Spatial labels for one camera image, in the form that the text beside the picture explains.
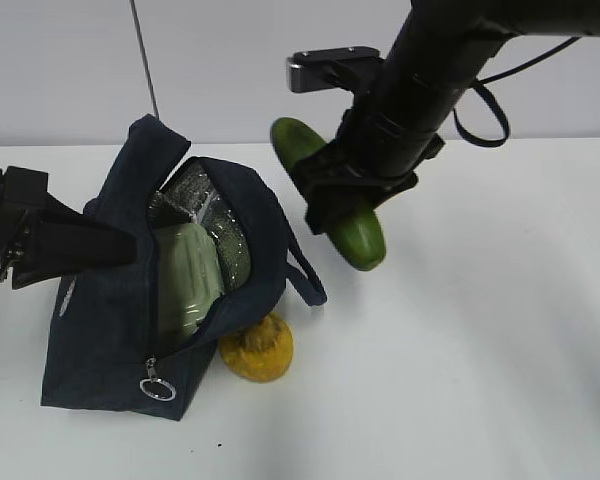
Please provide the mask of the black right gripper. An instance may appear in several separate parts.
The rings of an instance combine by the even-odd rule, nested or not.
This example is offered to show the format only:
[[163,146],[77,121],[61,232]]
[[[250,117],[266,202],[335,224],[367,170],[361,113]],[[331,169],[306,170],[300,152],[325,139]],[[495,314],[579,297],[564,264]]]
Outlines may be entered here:
[[[418,176],[411,171],[445,145],[438,134],[444,119],[445,97],[440,94],[396,96],[385,105],[370,94],[356,95],[335,141],[291,169],[291,179],[307,201],[305,220],[312,233],[328,233],[360,209],[373,210],[414,188]],[[347,158],[380,177],[363,177]]]

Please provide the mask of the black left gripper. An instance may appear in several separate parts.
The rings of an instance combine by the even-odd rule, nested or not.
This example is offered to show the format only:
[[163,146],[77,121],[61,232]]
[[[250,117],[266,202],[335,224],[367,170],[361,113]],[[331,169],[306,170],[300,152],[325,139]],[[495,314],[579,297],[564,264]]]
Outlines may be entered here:
[[11,267],[12,287],[21,289],[136,260],[133,235],[70,209],[47,187],[45,172],[0,169],[0,282]]

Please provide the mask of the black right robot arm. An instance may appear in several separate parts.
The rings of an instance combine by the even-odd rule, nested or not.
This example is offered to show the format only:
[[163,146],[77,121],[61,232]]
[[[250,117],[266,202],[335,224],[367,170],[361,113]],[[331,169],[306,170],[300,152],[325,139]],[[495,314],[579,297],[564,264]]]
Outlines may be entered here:
[[461,96],[519,36],[600,37],[600,1],[415,1],[386,56],[358,46],[293,54],[293,92],[354,96],[335,138],[291,173],[312,232],[412,188]]

